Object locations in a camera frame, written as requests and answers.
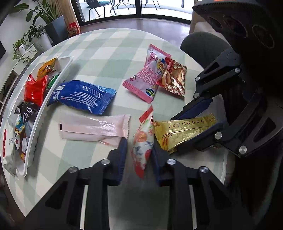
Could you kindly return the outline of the red patterned biscuit packet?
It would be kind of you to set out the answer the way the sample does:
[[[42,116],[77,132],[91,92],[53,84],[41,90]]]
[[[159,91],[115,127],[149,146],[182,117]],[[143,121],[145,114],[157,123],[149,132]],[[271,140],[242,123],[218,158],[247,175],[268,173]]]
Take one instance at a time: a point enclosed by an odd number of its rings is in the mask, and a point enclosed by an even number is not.
[[[167,67],[157,84],[170,93],[185,97],[187,66],[168,57],[165,58],[165,62]]]

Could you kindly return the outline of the floral white red packet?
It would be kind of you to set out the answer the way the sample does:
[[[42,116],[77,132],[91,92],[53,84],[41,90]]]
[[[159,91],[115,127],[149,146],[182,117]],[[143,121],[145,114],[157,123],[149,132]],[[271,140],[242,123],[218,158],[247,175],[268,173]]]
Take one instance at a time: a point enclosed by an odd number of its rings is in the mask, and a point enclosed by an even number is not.
[[[150,106],[147,111],[139,118],[140,126],[133,136],[133,147],[131,156],[133,160],[136,175],[143,179],[145,168],[154,145],[154,118],[153,107]]]

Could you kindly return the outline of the white red snack bag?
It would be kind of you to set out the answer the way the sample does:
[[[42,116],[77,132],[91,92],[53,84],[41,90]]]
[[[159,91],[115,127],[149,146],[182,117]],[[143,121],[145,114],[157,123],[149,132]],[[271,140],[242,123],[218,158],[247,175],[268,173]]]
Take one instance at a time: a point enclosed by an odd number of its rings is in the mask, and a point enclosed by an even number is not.
[[[18,114],[11,114],[6,120],[2,138],[2,163],[6,171],[16,177],[14,128]]]

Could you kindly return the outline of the green clear snack packet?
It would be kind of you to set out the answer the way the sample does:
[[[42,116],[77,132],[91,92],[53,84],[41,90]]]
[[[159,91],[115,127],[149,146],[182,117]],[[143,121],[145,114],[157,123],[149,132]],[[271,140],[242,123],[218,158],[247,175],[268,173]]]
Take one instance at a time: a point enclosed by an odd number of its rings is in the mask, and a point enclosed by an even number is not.
[[[46,90],[49,90],[53,86],[54,82],[56,81],[59,75],[59,72],[52,72],[47,75]]]

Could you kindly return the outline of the white plastic tray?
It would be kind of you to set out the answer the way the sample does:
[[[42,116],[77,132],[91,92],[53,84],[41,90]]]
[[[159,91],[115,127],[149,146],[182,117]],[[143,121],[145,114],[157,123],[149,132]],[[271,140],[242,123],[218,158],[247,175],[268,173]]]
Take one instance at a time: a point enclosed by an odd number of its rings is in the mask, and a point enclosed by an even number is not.
[[[37,140],[40,134],[40,130],[42,127],[42,124],[44,122],[44,119],[46,118],[47,111],[50,109],[47,107],[49,103],[49,99],[51,98],[52,92],[54,89],[57,88],[60,84],[62,84],[66,78],[69,75],[70,72],[70,66],[73,61],[73,56],[64,56],[64,57],[58,57],[57,60],[55,61],[55,70],[60,71],[60,74],[58,78],[56,79],[55,83],[52,85],[51,89],[47,93],[41,108],[38,111],[38,114],[35,118],[33,128],[31,130],[31,135],[30,139],[27,144],[27,151],[26,151],[26,158],[25,162],[23,162],[20,159],[20,156],[15,157],[15,166],[17,170],[17,175],[20,175],[22,177],[25,177],[27,175],[27,169],[30,167],[33,163],[34,159],[34,152],[36,150],[36,145],[37,145]],[[39,62],[30,72],[33,77],[37,76],[38,70],[40,67],[45,63],[46,61]],[[25,80],[22,82],[22,85],[19,89],[15,90],[14,92],[16,93],[16,97],[13,100],[13,106],[9,108],[9,113],[7,113],[6,118],[4,118],[4,121],[7,119],[11,119],[12,114],[14,114],[14,111],[18,104],[24,100],[24,86],[25,83],[28,81],[28,76],[25,78]]]

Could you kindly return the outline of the beige curtain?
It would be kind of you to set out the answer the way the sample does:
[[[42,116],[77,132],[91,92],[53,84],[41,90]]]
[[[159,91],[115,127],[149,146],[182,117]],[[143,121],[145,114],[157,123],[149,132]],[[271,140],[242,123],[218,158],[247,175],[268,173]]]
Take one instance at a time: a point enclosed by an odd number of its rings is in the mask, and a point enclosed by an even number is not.
[[[71,0],[58,0],[57,3],[57,10],[60,14],[64,16],[64,20],[66,25],[76,22],[78,24],[77,17],[75,15]]]

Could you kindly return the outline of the orange snack bar packet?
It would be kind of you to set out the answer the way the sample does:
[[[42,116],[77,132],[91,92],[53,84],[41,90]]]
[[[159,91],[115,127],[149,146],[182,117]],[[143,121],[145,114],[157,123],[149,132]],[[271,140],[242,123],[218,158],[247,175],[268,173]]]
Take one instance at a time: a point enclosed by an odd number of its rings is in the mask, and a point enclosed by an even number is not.
[[[55,62],[57,60],[57,57],[45,62],[38,70],[36,80],[41,80],[44,76],[46,76],[48,73],[50,73],[55,66]]]

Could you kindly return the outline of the dark blue snack packet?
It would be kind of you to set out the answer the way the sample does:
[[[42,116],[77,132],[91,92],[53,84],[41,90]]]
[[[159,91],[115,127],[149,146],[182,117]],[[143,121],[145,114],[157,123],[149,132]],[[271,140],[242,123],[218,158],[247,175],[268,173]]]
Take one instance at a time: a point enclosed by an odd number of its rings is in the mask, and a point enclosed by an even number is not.
[[[117,91],[81,80],[64,82],[52,92],[48,105],[60,102],[69,107],[102,115]]]

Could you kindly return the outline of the red foil snack bag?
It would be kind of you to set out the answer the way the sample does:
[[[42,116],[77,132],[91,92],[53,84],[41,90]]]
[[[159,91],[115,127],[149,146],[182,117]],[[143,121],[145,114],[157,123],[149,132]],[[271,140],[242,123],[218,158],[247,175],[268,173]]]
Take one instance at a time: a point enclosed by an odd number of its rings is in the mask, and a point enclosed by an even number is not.
[[[36,81],[33,76],[29,74],[24,88],[24,101],[41,106],[44,101],[46,86],[47,75]]]

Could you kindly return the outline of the blue chips snack bag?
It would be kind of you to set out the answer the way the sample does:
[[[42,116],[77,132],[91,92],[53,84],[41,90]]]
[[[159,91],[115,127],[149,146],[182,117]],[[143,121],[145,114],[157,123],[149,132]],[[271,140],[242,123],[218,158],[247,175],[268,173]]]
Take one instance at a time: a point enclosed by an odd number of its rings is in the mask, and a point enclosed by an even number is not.
[[[24,124],[20,114],[17,115],[15,128],[14,128],[14,143],[16,151],[23,162],[25,162],[27,146],[33,128],[32,122],[28,121]]]

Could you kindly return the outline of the pink snack packet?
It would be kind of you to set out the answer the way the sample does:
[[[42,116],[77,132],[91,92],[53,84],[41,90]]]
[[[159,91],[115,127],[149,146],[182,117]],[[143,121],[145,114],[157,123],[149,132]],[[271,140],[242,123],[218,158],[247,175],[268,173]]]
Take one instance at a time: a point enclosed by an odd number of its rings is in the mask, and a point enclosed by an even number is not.
[[[164,71],[167,69],[166,61],[171,55],[149,45],[144,67],[129,79],[124,80],[123,86],[134,95],[150,104],[158,89],[157,81],[160,80]]]

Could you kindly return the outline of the white TV cabinet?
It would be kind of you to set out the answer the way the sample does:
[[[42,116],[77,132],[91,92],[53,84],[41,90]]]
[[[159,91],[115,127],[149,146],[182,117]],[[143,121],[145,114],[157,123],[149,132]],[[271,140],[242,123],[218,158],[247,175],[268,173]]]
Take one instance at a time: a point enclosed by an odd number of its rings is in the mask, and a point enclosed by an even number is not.
[[[1,61],[1,116],[18,81],[30,64],[12,60],[13,54],[5,55]]]

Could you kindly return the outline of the pale pink wrapper packet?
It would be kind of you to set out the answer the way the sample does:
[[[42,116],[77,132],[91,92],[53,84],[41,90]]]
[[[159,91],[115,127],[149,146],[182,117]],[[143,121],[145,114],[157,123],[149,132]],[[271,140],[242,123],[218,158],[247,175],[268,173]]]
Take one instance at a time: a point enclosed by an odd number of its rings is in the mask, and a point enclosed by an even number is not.
[[[59,114],[59,134],[62,139],[96,141],[117,147],[129,135],[129,114],[86,116],[62,110]]]

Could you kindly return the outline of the gold foil snack packet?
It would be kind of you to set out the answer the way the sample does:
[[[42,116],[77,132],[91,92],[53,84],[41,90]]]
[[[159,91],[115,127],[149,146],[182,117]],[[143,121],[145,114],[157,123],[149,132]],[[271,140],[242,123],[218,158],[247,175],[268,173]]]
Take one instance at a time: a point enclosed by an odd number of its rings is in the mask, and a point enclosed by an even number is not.
[[[177,146],[216,124],[213,114],[184,120],[155,121],[154,134],[163,150],[175,152]]]

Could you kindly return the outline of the black snack bag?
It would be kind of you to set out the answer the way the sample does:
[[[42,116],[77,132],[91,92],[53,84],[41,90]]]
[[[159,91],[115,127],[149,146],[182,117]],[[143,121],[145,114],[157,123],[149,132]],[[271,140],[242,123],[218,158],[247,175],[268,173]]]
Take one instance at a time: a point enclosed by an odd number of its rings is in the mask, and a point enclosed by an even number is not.
[[[24,125],[27,123],[38,110],[38,105],[32,102],[21,101],[15,109],[15,114],[18,114],[16,125]]]

